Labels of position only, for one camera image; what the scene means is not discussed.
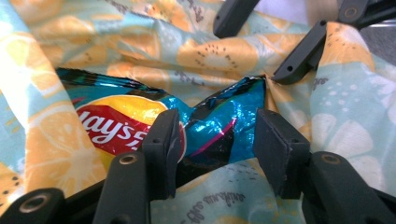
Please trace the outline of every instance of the yellow citrus pattern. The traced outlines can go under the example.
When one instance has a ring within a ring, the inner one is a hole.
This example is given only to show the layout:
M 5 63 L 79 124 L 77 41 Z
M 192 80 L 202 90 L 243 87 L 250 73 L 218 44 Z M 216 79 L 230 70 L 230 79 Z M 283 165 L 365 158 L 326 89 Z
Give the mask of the yellow citrus pattern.
M 150 87 L 170 91 L 171 80 L 166 70 L 146 66 L 134 66 L 132 63 L 113 63 L 107 68 L 107 74 L 112 77 L 128 77 Z
M 0 49 L 7 52 L 21 73 L 30 75 L 33 85 L 43 96 L 51 96 L 63 89 L 49 60 L 31 35 L 15 33 L 1 38 Z
M 118 52 L 126 58 L 160 60 L 161 43 L 157 32 L 141 26 L 123 28 Z
M 271 22 L 279 31 L 285 32 L 288 30 L 289 27 L 291 27 L 292 23 L 289 21 L 281 20 L 276 17 L 268 16 L 263 13 L 257 12 L 257 15 L 261 16 L 265 20 Z
M 365 63 L 375 70 L 374 60 L 359 32 L 348 25 L 327 23 L 326 44 L 319 65 L 334 63 Z
M 80 68 L 82 66 L 104 64 L 106 60 L 107 48 L 105 46 L 94 45 L 63 63 L 62 66 Z
M 41 45 L 41 49 L 43 50 L 46 57 L 49 59 L 52 67 L 58 67 L 61 64 L 62 59 L 64 57 L 64 49 L 61 46 L 57 45 Z
M 70 102 L 29 119 L 26 190 L 54 187 L 70 196 L 105 178 L 105 169 Z
M 27 24 L 57 15 L 64 0 L 10 0 Z
M 177 1 L 159 0 L 148 6 L 146 11 L 153 18 L 167 21 L 183 31 L 191 31 L 189 18 Z
M 22 186 L 23 180 L 21 177 L 8 169 L 2 162 L 0 162 L 0 216 L 7 210 L 12 203 L 9 200 L 11 195 L 17 188 Z
M 202 45 L 190 39 L 179 49 L 177 62 L 189 68 L 248 72 L 256 66 L 258 57 L 257 50 L 242 38 L 225 38 Z
M 48 21 L 33 30 L 40 39 L 73 38 L 94 35 L 93 24 L 75 16 L 67 15 Z

